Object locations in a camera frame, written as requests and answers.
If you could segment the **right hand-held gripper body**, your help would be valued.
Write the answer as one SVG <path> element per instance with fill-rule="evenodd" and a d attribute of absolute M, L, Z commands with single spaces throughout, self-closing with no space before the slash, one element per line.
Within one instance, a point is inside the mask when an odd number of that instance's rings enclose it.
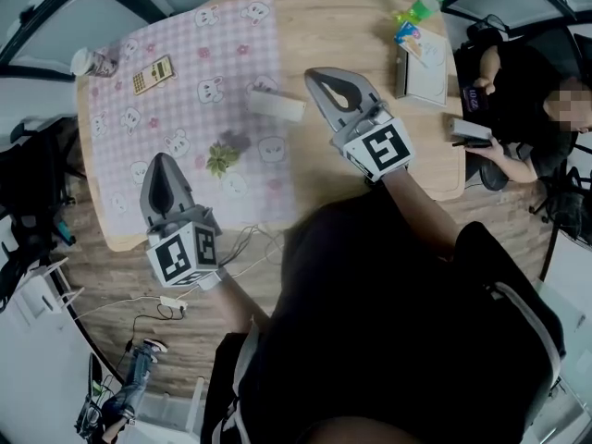
<path fill-rule="evenodd" d="M 384 102 L 340 128 L 330 143 L 372 182 L 408 166 L 415 155 L 402 120 Z"/>

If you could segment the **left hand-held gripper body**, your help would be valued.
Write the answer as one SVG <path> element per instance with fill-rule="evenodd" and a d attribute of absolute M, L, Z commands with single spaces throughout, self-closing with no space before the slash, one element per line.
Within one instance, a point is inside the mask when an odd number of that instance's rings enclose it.
<path fill-rule="evenodd" d="M 217 271 L 216 238 L 221 234 L 213 209 L 199 204 L 149 227 L 146 253 L 160 284 L 189 287 Z"/>

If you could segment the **white rectangular block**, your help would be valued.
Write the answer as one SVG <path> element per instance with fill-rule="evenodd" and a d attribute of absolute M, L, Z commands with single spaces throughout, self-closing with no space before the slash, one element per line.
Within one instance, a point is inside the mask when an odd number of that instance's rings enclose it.
<path fill-rule="evenodd" d="M 274 92 L 253 90 L 248 95 L 247 108 L 256 115 L 298 123 L 303 118 L 306 103 Z"/>

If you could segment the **person's left forearm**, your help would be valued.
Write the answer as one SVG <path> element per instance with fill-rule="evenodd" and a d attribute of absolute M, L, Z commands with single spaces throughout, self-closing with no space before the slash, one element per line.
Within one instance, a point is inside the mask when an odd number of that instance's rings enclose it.
<path fill-rule="evenodd" d="M 223 277 L 208 294 L 230 332 L 246 334 L 252 325 L 257 325 L 261 332 L 268 330 L 269 316 L 233 277 Z"/>

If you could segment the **white book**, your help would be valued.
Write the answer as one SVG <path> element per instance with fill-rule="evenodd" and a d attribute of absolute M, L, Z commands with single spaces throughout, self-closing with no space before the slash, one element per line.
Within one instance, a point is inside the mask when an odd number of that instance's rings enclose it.
<path fill-rule="evenodd" d="M 448 67 L 446 40 L 428 30 L 421 32 L 420 58 L 398 48 L 395 97 L 438 107 L 447 105 Z"/>

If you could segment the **pink checked tablecloth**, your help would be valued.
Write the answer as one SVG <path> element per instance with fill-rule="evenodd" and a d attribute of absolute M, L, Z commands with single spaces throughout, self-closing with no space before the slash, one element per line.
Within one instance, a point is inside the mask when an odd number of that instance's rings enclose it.
<path fill-rule="evenodd" d="M 290 222 L 288 124 L 247 108 L 251 91 L 281 88 L 274 0 L 209 4 L 160 21 L 116 44 L 110 78 L 89 81 L 93 171 L 111 235 L 141 234 L 141 188 L 155 155 L 176 159 L 196 203 L 221 228 Z M 169 55 L 175 75 L 134 95 L 132 76 Z M 250 148 L 222 178 L 206 168 L 226 130 L 246 131 Z"/>

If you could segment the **blue plastic item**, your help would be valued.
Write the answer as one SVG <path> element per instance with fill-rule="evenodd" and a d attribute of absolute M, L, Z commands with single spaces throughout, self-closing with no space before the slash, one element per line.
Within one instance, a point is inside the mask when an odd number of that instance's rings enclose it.
<path fill-rule="evenodd" d="M 63 220 L 53 225 L 53 233 L 67 246 L 73 246 L 77 242 L 76 237 L 71 234 L 66 222 Z"/>

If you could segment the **black power bank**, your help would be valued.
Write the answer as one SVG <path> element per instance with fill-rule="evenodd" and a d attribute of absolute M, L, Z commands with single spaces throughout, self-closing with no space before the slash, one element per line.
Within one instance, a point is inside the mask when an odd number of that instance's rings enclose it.
<path fill-rule="evenodd" d="M 491 146 L 491 129 L 459 118 L 450 120 L 453 146 L 488 148 Z"/>

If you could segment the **green plastic bottle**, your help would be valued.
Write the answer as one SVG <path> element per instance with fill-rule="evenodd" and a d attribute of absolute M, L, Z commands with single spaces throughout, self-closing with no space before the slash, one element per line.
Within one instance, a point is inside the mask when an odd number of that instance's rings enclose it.
<path fill-rule="evenodd" d="M 398 25 L 409 22 L 418 25 L 438 12 L 446 0 L 416 0 L 407 10 L 395 13 L 393 18 Z"/>

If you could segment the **black office chair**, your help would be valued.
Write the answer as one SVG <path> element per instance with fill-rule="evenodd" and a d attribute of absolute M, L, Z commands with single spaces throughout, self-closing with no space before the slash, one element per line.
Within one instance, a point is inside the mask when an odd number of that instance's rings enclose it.
<path fill-rule="evenodd" d="M 43 255 L 64 243 L 53 225 L 76 203 L 68 180 L 87 179 L 73 154 L 80 144 L 75 119 L 60 118 L 41 130 L 21 121 L 8 141 L 0 146 L 0 267 L 29 242 L 39 240 Z"/>

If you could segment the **beige calculator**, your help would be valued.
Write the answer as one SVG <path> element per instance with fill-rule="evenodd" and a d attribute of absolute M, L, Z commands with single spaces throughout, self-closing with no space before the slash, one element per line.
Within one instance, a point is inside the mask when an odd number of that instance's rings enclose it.
<path fill-rule="evenodd" d="M 132 76 L 134 95 L 143 94 L 175 75 L 169 55 L 164 55 Z"/>

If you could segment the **white metal rack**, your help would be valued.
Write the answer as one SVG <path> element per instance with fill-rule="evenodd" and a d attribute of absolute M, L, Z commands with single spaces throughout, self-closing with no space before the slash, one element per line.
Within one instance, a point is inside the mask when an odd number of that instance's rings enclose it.
<path fill-rule="evenodd" d="M 43 316 L 60 315 L 84 292 L 70 287 L 62 271 L 67 261 L 65 257 L 32 267 L 17 285 L 7 312 L 22 331 L 29 331 Z"/>

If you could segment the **glass jar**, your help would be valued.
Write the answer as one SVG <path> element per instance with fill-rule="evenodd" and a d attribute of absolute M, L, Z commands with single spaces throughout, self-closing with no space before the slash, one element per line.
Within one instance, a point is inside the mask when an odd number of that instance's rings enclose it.
<path fill-rule="evenodd" d="M 81 48 L 71 59 L 70 71 L 77 77 L 110 78 L 117 71 L 117 61 L 97 51 Z"/>

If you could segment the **white shelf unit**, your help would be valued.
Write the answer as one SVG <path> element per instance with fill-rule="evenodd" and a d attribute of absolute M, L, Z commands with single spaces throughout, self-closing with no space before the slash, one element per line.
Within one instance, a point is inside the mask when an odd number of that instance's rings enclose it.
<path fill-rule="evenodd" d="M 186 440 L 190 444 L 198 444 L 204 415 L 204 384 L 204 377 L 199 376 L 190 399 L 176 397 L 167 392 L 146 392 L 133 425 L 144 435 L 155 440 Z"/>

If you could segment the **person's black clothing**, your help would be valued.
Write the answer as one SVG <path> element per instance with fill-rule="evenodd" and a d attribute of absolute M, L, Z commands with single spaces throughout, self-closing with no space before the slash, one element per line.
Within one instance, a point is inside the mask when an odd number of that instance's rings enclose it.
<path fill-rule="evenodd" d="M 364 418 L 419 444 L 521 444 L 565 354 L 558 316 L 487 228 L 450 260 L 383 189 L 290 232 L 269 328 L 216 350 L 202 444 L 309 444 Z"/>

